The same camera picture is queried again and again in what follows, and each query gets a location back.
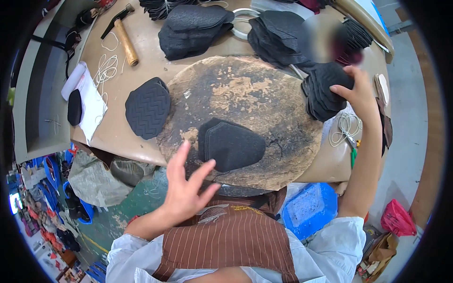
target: green floor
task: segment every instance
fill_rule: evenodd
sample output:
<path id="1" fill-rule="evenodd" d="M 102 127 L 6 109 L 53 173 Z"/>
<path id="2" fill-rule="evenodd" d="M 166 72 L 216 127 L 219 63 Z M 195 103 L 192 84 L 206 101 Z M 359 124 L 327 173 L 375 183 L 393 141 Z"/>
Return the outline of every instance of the green floor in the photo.
<path id="1" fill-rule="evenodd" d="M 107 265 L 106 251 L 110 251 L 114 239 L 123 235 L 127 222 L 135 215 L 143 215 L 162 205 L 167 192 L 168 182 L 165 168 L 157 167 L 154 176 L 142 180 L 123 202 L 116 206 L 107 207 L 108 211 L 94 208 L 93 223 L 89 225 L 79 223 L 79 230 L 83 235 L 77 238 L 81 251 L 76 253 L 82 267 L 94 261 L 103 261 Z M 59 201 L 66 207 L 63 187 L 58 188 Z"/>

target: gray bag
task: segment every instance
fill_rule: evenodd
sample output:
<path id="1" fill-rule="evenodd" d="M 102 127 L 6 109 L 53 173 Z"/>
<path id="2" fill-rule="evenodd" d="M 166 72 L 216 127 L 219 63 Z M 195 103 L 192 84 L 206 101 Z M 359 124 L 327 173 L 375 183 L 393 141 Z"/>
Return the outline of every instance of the gray bag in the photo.
<path id="1" fill-rule="evenodd" d="M 96 156 L 78 150 L 68 181 L 76 196 L 86 203 L 107 207 L 120 204 L 155 165 L 115 157 L 110 169 Z"/>

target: brown paper bag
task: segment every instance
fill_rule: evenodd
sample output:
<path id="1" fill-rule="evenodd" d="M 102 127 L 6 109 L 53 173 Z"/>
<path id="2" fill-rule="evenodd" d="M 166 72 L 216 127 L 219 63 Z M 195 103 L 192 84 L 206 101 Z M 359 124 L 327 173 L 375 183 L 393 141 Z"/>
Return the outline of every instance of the brown paper bag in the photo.
<path id="1" fill-rule="evenodd" d="M 396 255 L 396 246 L 398 242 L 396 241 L 393 234 L 385 236 L 377 245 L 374 247 L 370 256 L 368 257 L 369 262 L 380 261 L 379 265 L 369 277 L 367 283 L 373 283 L 384 269 L 387 267 L 388 263 Z"/>

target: left hand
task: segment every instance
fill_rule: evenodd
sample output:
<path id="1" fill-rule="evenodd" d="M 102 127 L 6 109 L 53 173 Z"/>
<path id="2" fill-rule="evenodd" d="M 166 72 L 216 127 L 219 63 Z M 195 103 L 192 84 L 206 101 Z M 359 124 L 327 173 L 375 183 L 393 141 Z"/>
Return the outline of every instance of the left hand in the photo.
<path id="1" fill-rule="evenodd" d="M 212 184 L 201 195 L 198 195 L 203 180 L 216 166 L 214 159 L 204 163 L 186 181 L 184 164 L 189 150 L 190 143 L 185 141 L 167 166 L 169 188 L 160 209 L 164 210 L 175 224 L 189 219 L 202 210 L 220 188 L 220 184 Z"/>

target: hammer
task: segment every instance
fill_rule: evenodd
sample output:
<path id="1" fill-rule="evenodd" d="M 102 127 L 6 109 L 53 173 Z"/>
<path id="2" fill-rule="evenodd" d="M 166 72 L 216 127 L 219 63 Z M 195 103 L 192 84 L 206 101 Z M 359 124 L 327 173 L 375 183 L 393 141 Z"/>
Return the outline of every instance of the hammer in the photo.
<path id="1" fill-rule="evenodd" d="M 130 12 L 134 11 L 135 11 L 134 7 L 132 7 L 131 4 L 127 4 L 124 10 L 122 10 L 115 17 L 112 18 L 105 32 L 101 36 L 101 39 L 106 38 L 107 34 L 112 30 L 113 26 L 116 27 L 116 31 L 118 33 L 118 37 L 120 38 L 121 45 L 123 45 L 124 52 L 126 53 L 127 63 L 131 67 L 139 63 L 139 58 L 137 56 L 137 52 L 135 52 L 132 42 L 130 42 L 129 36 L 127 35 L 126 30 L 124 29 L 121 20 L 124 19 L 124 17 L 127 16 Z"/>

